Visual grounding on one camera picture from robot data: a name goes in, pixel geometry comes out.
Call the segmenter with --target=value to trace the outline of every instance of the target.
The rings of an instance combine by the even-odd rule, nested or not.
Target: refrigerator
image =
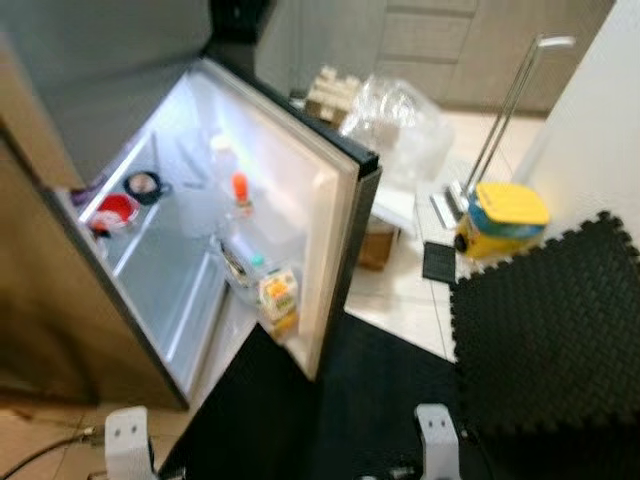
[[[274,341],[315,380],[377,155],[203,53],[205,1],[13,3],[2,7],[0,390],[197,407],[252,329],[270,325],[256,286],[285,274],[296,320]],[[149,176],[152,201],[131,191]],[[107,200],[136,193],[125,225],[96,229]]]

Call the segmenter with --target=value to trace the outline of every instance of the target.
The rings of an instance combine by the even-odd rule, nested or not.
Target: white tile floor
[[[456,140],[439,178],[442,184],[463,180],[485,141],[494,115],[446,112],[456,130]],[[542,119],[514,118],[487,173],[487,179],[509,181]],[[383,272],[356,269],[345,309],[359,318],[436,355],[455,361],[451,338],[449,287],[422,278],[424,241],[451,243],[453,232],[444,231],[431,207],[429,192],[418,191],[417,238],[401,236]],[[470,265],[458,260],[458,272]]]
[[[456,129],[456,141],[451,158],[456,168],[470,168],[484,138],[491,128],[492,115],[447,113]],[[542,125],[541,120],[514,119],[500,155],[496,157],[490,176],[509,180],[531,140]],[[357,270],[346,309],[367,322],[403,338],[420,348],[453,361],[449,291],[446,285],[422,278],[423,240],[451,241],[451,232],[441,232],[432,226],[428,201],[419,198],[416,210],[421,235],[400,238],[386,269],[381,273]],[[10,410],[0,409],[0,472],[36,449],[65,438],[86,425],[100,424],[105,415],[118,408],[102,405],[97,409],[50,408],[37,409],[18,404],[14,409],[34,415],[29,422]],[[189,420],[188,414],[151,410],[149,429],[160,463],[175,443]],[[34,462],[16,480],[85,480],[90,472],[104,470],[102,449],[72,446]]]

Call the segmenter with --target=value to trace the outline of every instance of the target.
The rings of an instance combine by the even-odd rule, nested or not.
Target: red container
[[[140,204],[125,193],[108,195],[91,219],[91,228],[98,231],[120,230],[138,215]]]

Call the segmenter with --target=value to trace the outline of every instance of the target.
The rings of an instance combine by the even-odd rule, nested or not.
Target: glass shelf
[[[185,160],[192,152],[185,151],[181,141],[179,136],[140,134],[114,162],[80,220],[88,223],[104,198],[124,193],[124,180],[135,172],[153,171],[171,184],[155,204],[140,205],[130,225],[102,242],[106,263],[131,299],[135,314],[151,332],[174,376],[189,390],[194,365],[213,330],[225,281],[210,252],[214,222],[201,218],[215,215],[213,204],[202,205],[213,198],[214,185],[196,188],[179,175],[185,163],[188,169],[204,169],[210,162],[202,155]]]

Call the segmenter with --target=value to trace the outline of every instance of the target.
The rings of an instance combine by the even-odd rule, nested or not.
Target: open refrigerator door
[[[256,320],[315,377],[353,221],[347,154],[203,60],[103,178],[80,223],[112,195],[139,203],[101,235],[100,261],[188,397],[215,336],[239,348]]]

